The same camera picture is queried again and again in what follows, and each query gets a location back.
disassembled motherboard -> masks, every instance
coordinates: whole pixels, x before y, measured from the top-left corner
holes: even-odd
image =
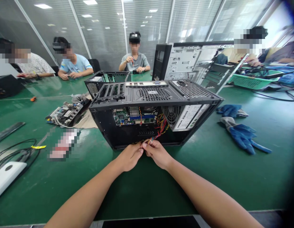
[[[116,125],[155,123],[157,107],[125,107],[112,111]]]
[[[58,107],[54,112],[47,116],[46,120],[51,124],[63,124],[68,126],[82,108],[83,105],[81,103],[69,104],[68,102],[65,102],[63,106]]]

circuit board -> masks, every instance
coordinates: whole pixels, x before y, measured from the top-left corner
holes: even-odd
[[[134,125],[155,123],[157,109],[153,107],[127,107],[112,110],[116,125]]]

computer case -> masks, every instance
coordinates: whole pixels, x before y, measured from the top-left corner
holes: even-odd
[[[24,88],[13,75],[0,76],[0,99],[15,96]]]
[[[89,110],[112,149],[156,136],[164,118],[169,128],[157,140],[181,146],[223,100],[187,79],[102,83]]]
[[[88,91],[92,98],[95,98],[95,95],[101,88],[103,83],[115,83],[115,82],[126,82],[131,81],[130,72],[105,72],[98,71],[92,75],[89,79],[85,81],[85,85],[88,88]]]
[[[233,46],[233,41],[157,44],[152,80],[197,81],[220,50]]]

green workbench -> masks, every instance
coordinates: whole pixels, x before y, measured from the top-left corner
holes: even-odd
[[[135,81],[150,80],[148,72]],[[112,151],[98,129],[83,129],[66,161],[47,156],[65,129],[45,117],[71,94],[86,93],[83,79],[46,78],[12,98],[0,100],[0,131],[17,121],[26,125],[0,142],[0,151],[17,142],[45,136],[38,159],[0,197],[0,225],[46,223],[58,208],[100,172],[120,151]],[[183,165],[209,180],[245,209],[283,209],[294,167],[294,102],[261,98],[248,90],[224,88],[223,104],[242,104],[249,117],[237,119],[257,130],[257,143],[273,150],[250,156],[239,149],[213,113],[182,147],[166,150]],[[37,97],[36,102],[30,98]],[[286,98],[282,93],[274,96]],[[164,170],[143,155],[135,168],[112,184],[96,220],[150,218],[197,214],[190,200]]]

blue glove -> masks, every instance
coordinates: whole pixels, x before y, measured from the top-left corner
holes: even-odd
[[[217,114],[223,114],[223,117],[232,117],[236,118],[237,116],[244,116],[247,117],[249,116],[246,112],[242,110],[242,106],[239,104],[226,104],[224,106],[218,107],[217,109]]]
[[[268,154],[272,152],[270,149],[252,140],[252,138],[257,137],[254,129],[244,124],[236,124],[231,117],[222,117],[220,121],[225,124],[227,130],[239,147],[246,150],[250,155],[255,154],[253,146]]]

